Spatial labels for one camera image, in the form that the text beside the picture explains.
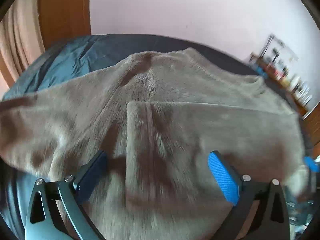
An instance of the plush blanket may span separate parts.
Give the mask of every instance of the plush blanket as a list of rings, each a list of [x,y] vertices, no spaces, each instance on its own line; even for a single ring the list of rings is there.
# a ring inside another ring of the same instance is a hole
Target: plush blanket
[[[212,236],[232,207],[208,169],[212,150],[255,180],[296,193],[305,182],[297,114],[261,77],[228,73],[194,49],[133,54],[1,102],[0,133],[6,163],[51,181],[104,150],[108,175],[84,208],[108,240]]]

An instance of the dark bedsheet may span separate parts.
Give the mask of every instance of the dark bedsheet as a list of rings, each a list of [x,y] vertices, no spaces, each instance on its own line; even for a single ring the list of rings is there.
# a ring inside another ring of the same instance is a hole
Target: dark bedsheet
[[[39,91],[89,72],[113,66],[133,53],[170,52],[189,47],[198,50],[224,70],[241,75],[256,75],[255,71],[245,64],[204,45],[155,35],[96,35],[76,38],[68,43],[58,43],[51,47],[23,73],[3,99]],[[287,100],[285,93],[272,82],[266,80],[266,84]],[[306,138],[305,146],[306,149],[312,149]],[[25,239],[25,219],[31,191],[37,178],[9,167],[1,159],[0,176],[0,213],[17,238]]]

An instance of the silver bolt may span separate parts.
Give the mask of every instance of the silver bolt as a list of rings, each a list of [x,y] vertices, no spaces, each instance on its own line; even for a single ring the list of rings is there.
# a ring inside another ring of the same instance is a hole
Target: silver bolt
[[[64,177],[64,181],[65,182],[69,182],[69,181],[72,181],[73,180],[73,176],[72,175],[67,175]]]
[[[273,179],[273,180],[272,180],[272,183],[273,183],[274,185],[276,185],[276,186],[278,186],[278,185],[280,184],[279,180],[277,180],[277,179]]]
[[[37,185],[41,185],[42,183],[43,183],[43,179],[37,179],[37,180],[36,180],[36,184],[37,184]]]
[[[244,174],[244,175],[242,176],[242,179],[243,179],[244,181],[250,181],[250,180],[251,180],[251,177],[250,177],[248,174]]]

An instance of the blue gripper pad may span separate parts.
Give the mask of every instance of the blue gripper pad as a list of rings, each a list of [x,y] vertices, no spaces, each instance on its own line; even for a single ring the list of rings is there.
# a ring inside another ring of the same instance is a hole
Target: blue gripper pad
[[[239,200],[238,185],[214,152],[209,154],[208,166],[226,200],[235,206]]]

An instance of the curtain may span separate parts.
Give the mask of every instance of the curtain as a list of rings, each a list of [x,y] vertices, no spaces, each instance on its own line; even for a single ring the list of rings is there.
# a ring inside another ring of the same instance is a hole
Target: curtain
[[[44,53],[37,0],[15,0],[0,22],[0,90],[10,87]]]

